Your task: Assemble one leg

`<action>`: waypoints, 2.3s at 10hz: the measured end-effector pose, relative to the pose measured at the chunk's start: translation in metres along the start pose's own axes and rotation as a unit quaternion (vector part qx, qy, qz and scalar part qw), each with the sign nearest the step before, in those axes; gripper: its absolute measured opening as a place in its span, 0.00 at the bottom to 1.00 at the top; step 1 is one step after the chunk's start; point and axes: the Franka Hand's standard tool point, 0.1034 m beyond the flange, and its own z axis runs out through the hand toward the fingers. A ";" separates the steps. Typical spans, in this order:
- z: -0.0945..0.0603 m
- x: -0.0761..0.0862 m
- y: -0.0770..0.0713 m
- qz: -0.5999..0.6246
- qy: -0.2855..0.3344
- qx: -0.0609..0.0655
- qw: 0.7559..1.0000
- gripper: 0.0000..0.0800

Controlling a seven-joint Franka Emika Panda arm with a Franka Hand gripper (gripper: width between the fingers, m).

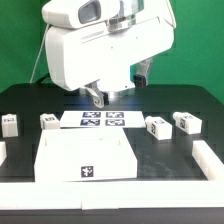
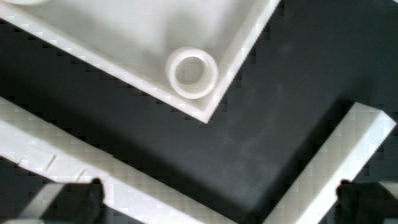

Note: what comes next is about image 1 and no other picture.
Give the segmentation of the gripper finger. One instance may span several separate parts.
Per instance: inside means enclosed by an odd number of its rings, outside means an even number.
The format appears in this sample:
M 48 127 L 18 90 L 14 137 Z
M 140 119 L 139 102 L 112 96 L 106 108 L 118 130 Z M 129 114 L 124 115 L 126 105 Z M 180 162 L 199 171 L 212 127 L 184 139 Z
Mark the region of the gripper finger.
M 153 58 L 147 58 L 138 64 L 137 73 L 134 75 L 136 87 L 144 88 L 149 84 L 149 73 L 152 67 Z
M 103 108 L 104 107 L 104 95 L 98 89 L 97 84 L 90 83 L 85 86 L 85 89 L 91 94 L 94 105 L 98 108 Z

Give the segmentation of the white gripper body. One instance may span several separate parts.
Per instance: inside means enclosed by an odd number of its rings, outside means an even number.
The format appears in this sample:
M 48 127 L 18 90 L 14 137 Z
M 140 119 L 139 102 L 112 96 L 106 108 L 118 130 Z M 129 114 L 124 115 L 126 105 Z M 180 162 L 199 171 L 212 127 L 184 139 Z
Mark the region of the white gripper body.
M 118 33 L 103 23 L 79 30 L 52 27 L 45 39 L 52 81 L 68 91 L 94 81 L 102 91 L 132 88 L 130 67 L 171 48 L 174 27 L 160 16 Z

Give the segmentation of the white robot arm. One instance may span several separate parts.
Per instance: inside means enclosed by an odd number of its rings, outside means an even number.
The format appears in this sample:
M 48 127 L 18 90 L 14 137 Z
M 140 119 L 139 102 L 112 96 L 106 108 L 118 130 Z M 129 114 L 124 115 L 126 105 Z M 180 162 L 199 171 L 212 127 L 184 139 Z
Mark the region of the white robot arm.
M 52 81 L 88 91 L 99 108 L 147 84 L 151 58 L 172 47 L 176 28 L 169 0 L 50 0 L 42 17 Z

